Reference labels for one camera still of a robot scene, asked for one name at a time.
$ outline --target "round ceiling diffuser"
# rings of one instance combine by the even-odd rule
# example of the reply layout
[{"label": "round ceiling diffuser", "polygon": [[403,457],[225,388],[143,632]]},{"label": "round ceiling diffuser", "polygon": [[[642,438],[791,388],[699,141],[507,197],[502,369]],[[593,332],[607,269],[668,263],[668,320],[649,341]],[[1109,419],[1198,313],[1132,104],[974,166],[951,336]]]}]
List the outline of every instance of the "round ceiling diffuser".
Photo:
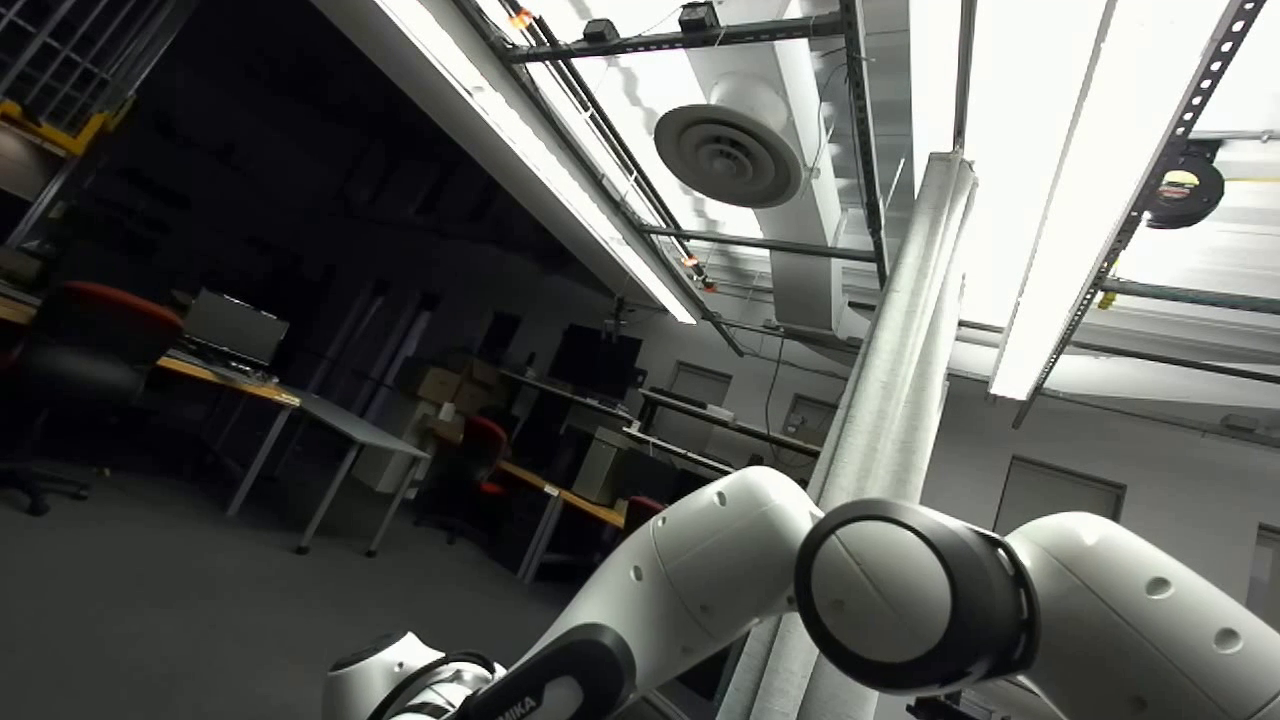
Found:
[{"label": "round ceiling diffuser", "polygon": [[1210,159],[1180,156],[1155,182],[1149,229],[1192,229],[1217,211],[1222,200],[1227,180]]},{"label": "round ceiling diffuser", "polygon": [[797,197],[797,153],[759,118],[689,104],[657,118],[657,153],[697,190],[738,205],[770,207]]}]

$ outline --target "floor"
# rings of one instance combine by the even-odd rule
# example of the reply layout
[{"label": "floor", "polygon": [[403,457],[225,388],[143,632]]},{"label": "floor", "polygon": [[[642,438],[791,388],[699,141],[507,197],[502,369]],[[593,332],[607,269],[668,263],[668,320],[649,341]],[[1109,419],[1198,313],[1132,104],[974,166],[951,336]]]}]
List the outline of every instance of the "floor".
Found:
[{"label": "floor", "polygon": [[[323,443],[294,457],[282,482],[329,479]],[[517,661],[572,591],[407,519],[368,558],[380,505],[360,491],[290,554],[298,514],[263,491],[231,522],[228,491],[190,447],[151,443],[42,519],[0,497],[0,717],[316,720],[323,667],[355,638],[417,627]]]}]

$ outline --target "laboratory room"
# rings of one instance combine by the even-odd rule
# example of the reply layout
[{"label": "laboratory room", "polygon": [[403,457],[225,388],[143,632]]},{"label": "laboratory room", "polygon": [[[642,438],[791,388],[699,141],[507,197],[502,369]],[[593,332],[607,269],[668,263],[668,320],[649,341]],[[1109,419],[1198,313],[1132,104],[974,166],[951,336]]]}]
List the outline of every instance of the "laboratory room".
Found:
[{"label": "laboratory room", "polygon": [[1268,0],[0,0],[16,720],[1280,720]]}]

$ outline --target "table leg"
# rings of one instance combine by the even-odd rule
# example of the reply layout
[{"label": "table leg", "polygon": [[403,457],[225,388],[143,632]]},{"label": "table leg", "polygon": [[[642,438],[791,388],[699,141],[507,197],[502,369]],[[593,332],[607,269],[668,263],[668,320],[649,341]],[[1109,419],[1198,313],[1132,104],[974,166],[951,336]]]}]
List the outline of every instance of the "table leg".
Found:
[{"label": "table leg", "polygon": [[558,507],[563,507],[563,501],[552,497],[546,507],[543,507],[543,514],[537,519],[537,531],[533,531],[528,550],[523,550],[520,570],[517,570],[523,582],[537,578],[537,568],[538,568],[543,554],[546,554],[546,542],[552,542],[557,522],[558,522]]},{"label": "table leg", "polygon": [[398,505],[403,505],[407,487],[413,487],[413,475],[417,475],[424,462],[432,462],[432,451],[429,451],[429,457],[419,457],[419,458],[413,458],[413,462],[407,462],[407,473],[398,475],[394,497],[393,497],[393,505],[388,505],[383,519],[376,522],[376,531],[372,531],[372,539],[368,539],[363,554],[376,554],[376,550],[383,549],[383,534],[388,534],[388,529],[393,529],[393,519],[394,519],[394,510],[398,510]]},{"label": "table leg", "polygon": [[242,466],[242,479],[240,479],[240,487],[236,487],[236,497],[231,497],[231,505],[228,505],[228,510],[225,510],[228,519],[236,519],[236,514],[240,514],[240,507],[242,507],[242,501],[248,501],[248,491],[252,491],[257,475],[263,473],[263,462],[266,462],[266,457],[273,457],[273,447],[274,447],[274,438],[278,438],[278,433],[282,433],[287,417],[290,417],[290,407],[278,407],[278,417],[273,419],[273,427],[266,427],[263,443],[252,451],[252,462]]},{"label": "table leg", "polygon": [[236,397],[231,410],[220,419],[217,436],[209,438],[209,457],[220,457],[220,451],[225,451],[225,443],[228,443],[228,436],[231,436],[242,403],[248,403],[248,397]]},{"label": "table leg", "polygon": [[312,550],[312,539],[316,539],[316,531],[318,531],[318,522],[323,522],[323,514],[329,514],[329,505],[330,505],[337,491],[342,487],[355,457],[360,457],[360,443],[353,443],[348,457],[337,462],[337,473],[330,473],[330,479],[329,479],[329,487],[323,487],[323,497],[318,497],[318,505],[316,505],[316,510],[312,510],[312,519],[308,519],[308,529],[305,529],[305,534],[294,539],[294,550],[298,550],[298,554]]}]

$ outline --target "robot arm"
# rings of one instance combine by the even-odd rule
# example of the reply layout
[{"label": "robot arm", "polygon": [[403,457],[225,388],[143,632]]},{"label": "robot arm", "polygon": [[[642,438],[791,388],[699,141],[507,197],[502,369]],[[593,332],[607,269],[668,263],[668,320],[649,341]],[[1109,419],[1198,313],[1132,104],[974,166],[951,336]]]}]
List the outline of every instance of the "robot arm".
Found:
[{"label": "robot arm", "polygon": [[[766,466],[649,519],[512,671],[460,664],[424,708],[597,720],[787,598],[817,647],[878,691],[941,697],[1022,671],[1071,720],[1280,720],[1280,637],[1121,522],[1064,510],[999,539],[886,501],[818,514]],[[413,679],[434,664],[419,638],[342,664],[323,720],[407,717],[424,697]]]},{"label": "robot arm", "polygon": [[[797,550],[817,519],[803,487],[770,466],[744,466],[682,497],[641,522],[512,671],[446,720],[601,720],[668,682],[787,607]],[[323,720],[368,720],[432,661],[438,650],[403,637],[339,664],[323,682]]]}]

